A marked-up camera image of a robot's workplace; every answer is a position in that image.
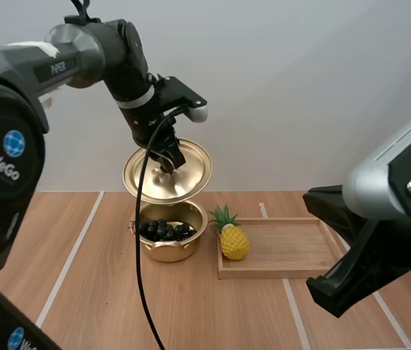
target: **white sticker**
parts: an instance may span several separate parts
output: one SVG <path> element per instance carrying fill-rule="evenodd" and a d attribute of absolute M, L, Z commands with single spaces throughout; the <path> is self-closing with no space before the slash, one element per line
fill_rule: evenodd
<path fill-rule="evenodd" d="M 53 101 L 55 100 L 56 94 L 59 90 L 60 88 L 57 87 L 56 89 L 54 89 L 54 91 L 45 93 L 44 95 L 39 97 L 39 101 L 44 109 L 49 109 L 53 105 Z"/>
<path fill-rule="evenodd" d="M 8 46 L 34 46 L 38 47 L 42 51 L 44 51 L 50 57 L 56 58 L 57 54 L 60 52 L 58 49 L 50 44 L 49 42 L 13 42 L 12 44 L 8 44 Z"/>

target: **wego logo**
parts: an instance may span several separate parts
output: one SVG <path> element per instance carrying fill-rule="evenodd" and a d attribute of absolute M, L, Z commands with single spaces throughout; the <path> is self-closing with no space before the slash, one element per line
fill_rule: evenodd
<path fill-rule="evenodd" d="M 15 170 L 15 165 L 5 163 L 3 157 L 0 157 L 0 173 L 3 173 L 13 181 L 19 179 L 19 171 Z"/>
<path fill-rule="evenodd" d="M 10 130 L 3 138 L 3 149 L 11 158 L 20 157 L 26 148 L 24 135 L 17 130 Z M 15 170 L 15 165 L 3 161 L 0 155 L 0 173 L 16 181 L 19 179 L 19 171 Z"/>

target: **black cable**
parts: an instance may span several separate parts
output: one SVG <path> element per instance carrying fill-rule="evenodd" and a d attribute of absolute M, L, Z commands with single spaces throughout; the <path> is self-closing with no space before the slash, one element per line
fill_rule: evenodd
<path fill-rule="evenodd" d="M 90 17 L 87 15 L 87 8 L 90 5 L 90 0 L 84 0 L 84 3 L 81 4 L 79 0 L 71 0 L 73 3 L 74 7 L 76 7 L 77 12 L 79 13 L 79 16 L 82 18 L 89 20 Z"/>
<path fill-rule="evenodd" d="M 146 148 L 146 155 L 144 156 L 144 161 L 141 167 L 141 173 L 139 174 L 139 185 L 138 185 L 138 195 L 136 197 L 136 222 L 135 222 L 135 229 L 136 229 L 136 275 L 138 277 L 138 288 L 139 288 L 139 295 L 141 296 L 142 307 L 144 309 L 144 313 L 146 314 L 147 321 L 149 322 L 150 329 L 154 334 L 155 340 L 157 341 L 160 350 L 165 350 L 165 347 L 160 340 L 160 336 L 155 329 L 154 321 L 152 321 L 152 317 L 149 313 L 149 308 L 147 307 L 146 296 L 144 295 L 144 287 L 142 285 L 142 276 L 141 276 L 141 237 L 139 235 L 139 224 L 141 223 L 141 196 L 142 196 L 142 185 L 144 183 L 144 175 L 146 174 L 146 167 L 147 162 L 149 161 L 149 155 L 152 150 L 152 146 L 154 145 L 155 137 L 157 136 L 160 128 L 164 123 L 167 122 L 172 117 L 175 117 L 178 114 L 184 113 L 185 108 L 178 108 L 172 111 L 169 115 L 167 115 L 163 120 L 159 122 L 159 125 L 150 136 L 149 143 L 147 144 Z"/>

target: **robotic arm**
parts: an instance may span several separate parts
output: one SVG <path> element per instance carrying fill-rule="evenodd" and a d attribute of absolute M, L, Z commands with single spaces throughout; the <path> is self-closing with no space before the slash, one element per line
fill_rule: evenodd
<path fill-rule="evenodd" d="M 136 28 L 124 20 L 89 18 L 88 6 L 65 17 L 46 42 L 0 47 L 0 268 L 24 217 L 44 165 L 49 126 L 39 97 L 67 84 L 86 88 L 103 80 L 130 126 L 146 147 L 169 109 L 191 121 L 207 118 L 207 101 L 175 77 L 148 72 Z M 174 118 L 163 124 L 150 157 L 171 173 L 185 163 Z"/>
<path fill-rule="evenodd" d="M 343 186 L 313 188 L 303 198 L 351 246 L 325 276 L 307 282 L 314 301 L 339 317 L 411 271 L 411 121 Z"/>

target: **wooden table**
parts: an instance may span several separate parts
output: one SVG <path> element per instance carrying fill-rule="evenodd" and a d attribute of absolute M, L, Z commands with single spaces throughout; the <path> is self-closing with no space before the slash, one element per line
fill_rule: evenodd
<path fill-rule="evenodd" d="M 262 216 L 262 203 L 269 217 L 310 216 L 301 195 L 204 192 L 195 200 L 208 210 L 228 203 L 243 217 Z M 43 331 L 64 349 L 157 349 L 136 285 L 134 240 L 127 230 L 134 210 L 130 194 L 103 194 L 67 274 L 61 273 L 98 196 L 36 194 L 0 272 L 0 290 L 33 321 L 46 315 Z M 411 273 L 336 319 L 312 301 L 303 280 L 218 280 L 216 254 L 216 237 L 208 231 L 199 250 L 182 262 L 143 258 L 146 299 L 166 349 L 367 349 L 411 343 Z M 55 282 L 62 282 L 58 292 Z M 48 314 L 42 313 L 52 290 L 56 297 L 47 304 Z"/>

